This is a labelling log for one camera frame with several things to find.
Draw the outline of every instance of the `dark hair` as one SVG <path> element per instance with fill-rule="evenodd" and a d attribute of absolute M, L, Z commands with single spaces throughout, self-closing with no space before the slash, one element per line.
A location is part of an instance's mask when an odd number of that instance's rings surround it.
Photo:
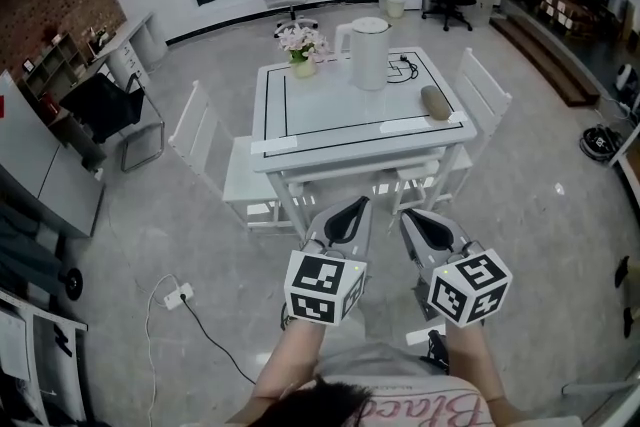
<path fill-rule="evenodd" d="M 371 392 L 345 383 L 327 383 L 316 377 L 313 388 L 297 390 L 271 404 L 250 427 L 342 427 L 355 415 L 350 426 L 360 423 L 360 416 Z"/>

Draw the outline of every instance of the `table leg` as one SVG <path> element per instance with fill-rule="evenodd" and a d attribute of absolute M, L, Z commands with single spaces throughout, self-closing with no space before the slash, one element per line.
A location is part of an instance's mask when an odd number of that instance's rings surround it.
<path fill-rule="evenodd" d="M 456 144 L 453 147 L 449 146 L 445 150 L 444 157 L 442 157 L 442 160 L 440 161 L 440 173 L 438 174 L 438 179 L 433 186 L 431 197 L 426 202 L 425 210 L 432 210 L 433 205 L 436 204 L 438 196 L 440 196 L 444 184 L 447 181 L 449 172 L 453 169 L 453 164 L 458 158 L 458 155 L 460 155 L 460 150 L 462 150 L 462 144 Z"/>
<path fill-rule="evenodd" d="M 273 186 L 273 190 L 276 191 L 276 194 L 278 195 L 285 212 L 287 212 L 289 219 L 291 219 L 291 223 L 296 229 L 298 236 L 304 242 L 307 234 L 307 226 L 300 215 L 298 207 L 296 207 L 293 202 L 293 196 L 291 196 L 291 193 L 289 192 L 289 187 L 285 185 L 280 173 L 267 173 L 267 178 L 269 178 L 269 181 Z"/>

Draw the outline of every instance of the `red brick wall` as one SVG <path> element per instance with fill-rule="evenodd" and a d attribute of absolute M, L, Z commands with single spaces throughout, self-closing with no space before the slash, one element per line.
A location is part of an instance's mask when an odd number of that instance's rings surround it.
<path fill-rule="evenodd" d="M 25 59 L 35 63 L 47 46 L 42 33 L 50 24 L 60 34 L 69 32 L 89 57 L 89 27 L 106 25 L 113 33 L 124 21 L 118 0 L 0 0 L 0 72 L 7 69 L 14 79 L 22 77 Z"/>

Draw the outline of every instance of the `wooden step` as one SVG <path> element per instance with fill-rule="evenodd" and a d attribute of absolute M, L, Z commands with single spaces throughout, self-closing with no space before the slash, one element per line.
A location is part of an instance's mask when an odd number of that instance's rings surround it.
<path fill-rule="evenodd" d="M 529 34 L 509 19 L 491 18 L 490 24 L 537 68 L 569 107 L 593 105 Z"/>
<path fill-rule="evenodd" d="M 560 48 L 560 43 L 554 38 L 542 32 L 536 25 L 525 16 L 511 15 L 508 19 L 514 23 L 520 30 L 536 41 L 545 51 L 551 60 L 553 60 L 560 68 L 565 71 L 569 80 L 578 88 L 587 102 L 591 105 L 598 102 L 600 92 L 593 80 L 580 68 L 573 59 L 567 56 L 566 52 Z"/>

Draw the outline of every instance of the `person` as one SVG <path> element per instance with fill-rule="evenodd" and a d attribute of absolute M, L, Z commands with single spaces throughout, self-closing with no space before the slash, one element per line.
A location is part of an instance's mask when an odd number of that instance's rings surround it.
<path fill-rule="evenodd" d="M 251 427 L 515 425 L 482 326 L 447 322 L 449 373 L 386 344 L 364 344 L 318 361 L 326 326 L 293 320 L 251 398 L 227 423 Z M 526 425 L 581 425 L 577 417 Z"/>

